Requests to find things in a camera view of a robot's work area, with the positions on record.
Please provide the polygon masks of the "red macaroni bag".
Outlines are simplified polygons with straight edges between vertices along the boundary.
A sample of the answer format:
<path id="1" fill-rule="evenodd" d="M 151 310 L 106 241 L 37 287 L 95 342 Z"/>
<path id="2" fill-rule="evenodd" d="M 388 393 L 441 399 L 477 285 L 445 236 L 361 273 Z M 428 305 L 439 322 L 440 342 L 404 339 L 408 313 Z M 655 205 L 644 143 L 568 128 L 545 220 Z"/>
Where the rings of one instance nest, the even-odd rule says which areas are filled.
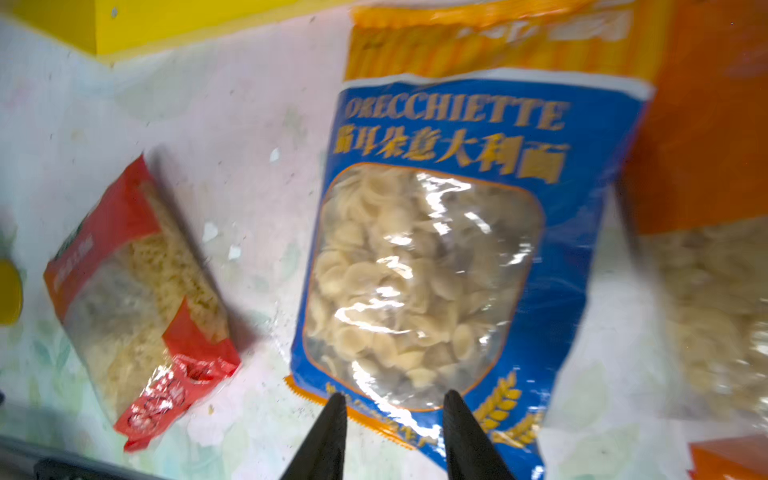
<path id="1" fill-rule="evenodd" d="M 240 367 L 226 309 L 143 158 L 105 190 L 43 278 L 128 452 Z"/>

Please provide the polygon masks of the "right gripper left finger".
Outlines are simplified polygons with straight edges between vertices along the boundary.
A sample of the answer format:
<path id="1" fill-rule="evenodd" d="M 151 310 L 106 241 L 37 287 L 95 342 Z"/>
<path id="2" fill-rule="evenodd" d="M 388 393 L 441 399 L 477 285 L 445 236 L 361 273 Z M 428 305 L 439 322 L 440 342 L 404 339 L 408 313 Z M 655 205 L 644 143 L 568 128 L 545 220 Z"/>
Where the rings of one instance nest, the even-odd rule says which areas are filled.
<path id="1" fill-rule="evenodd" d="M 282 480 L 341 480 L 347 436 L 347 406 L 333 394 L 313 424 Z"/>

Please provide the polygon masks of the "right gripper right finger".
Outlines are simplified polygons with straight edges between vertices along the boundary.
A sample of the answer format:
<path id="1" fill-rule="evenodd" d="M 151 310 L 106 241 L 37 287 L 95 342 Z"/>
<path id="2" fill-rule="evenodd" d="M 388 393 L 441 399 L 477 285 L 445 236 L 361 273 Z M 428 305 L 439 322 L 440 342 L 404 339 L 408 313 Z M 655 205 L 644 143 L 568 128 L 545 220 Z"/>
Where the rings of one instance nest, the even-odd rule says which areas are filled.
<path id="1" fill-rule="evenodd" d="M 455 390 L 449 390 L 444 396 L 443 431 L 450 480 L 515 479 Z"/>

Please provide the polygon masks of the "blue shell pasta bag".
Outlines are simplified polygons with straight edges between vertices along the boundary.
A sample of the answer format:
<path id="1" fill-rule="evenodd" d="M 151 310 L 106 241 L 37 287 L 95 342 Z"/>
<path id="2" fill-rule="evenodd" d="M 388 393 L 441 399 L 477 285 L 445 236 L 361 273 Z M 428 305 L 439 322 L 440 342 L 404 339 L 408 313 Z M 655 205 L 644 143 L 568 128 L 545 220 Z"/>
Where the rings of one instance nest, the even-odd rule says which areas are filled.
<path id="1" fill-rule="evenodd" d="M 670 1 L 352 11 L 287 384 L 444 465 L 459 393 L 511 473 L 587 299 Z"/>

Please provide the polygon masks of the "orange pasta bag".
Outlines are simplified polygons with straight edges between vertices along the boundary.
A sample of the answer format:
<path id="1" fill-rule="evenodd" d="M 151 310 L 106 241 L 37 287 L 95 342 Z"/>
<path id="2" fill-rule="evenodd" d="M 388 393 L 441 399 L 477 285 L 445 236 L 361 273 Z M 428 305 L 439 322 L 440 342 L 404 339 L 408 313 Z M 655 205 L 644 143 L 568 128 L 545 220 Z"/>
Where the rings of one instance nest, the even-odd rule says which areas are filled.
<path id="1" fill-rule="evenodd" d="M 692 479 L 767 475 L 767 5 L 641 1 L 655 92 L 621 179 Z"/>

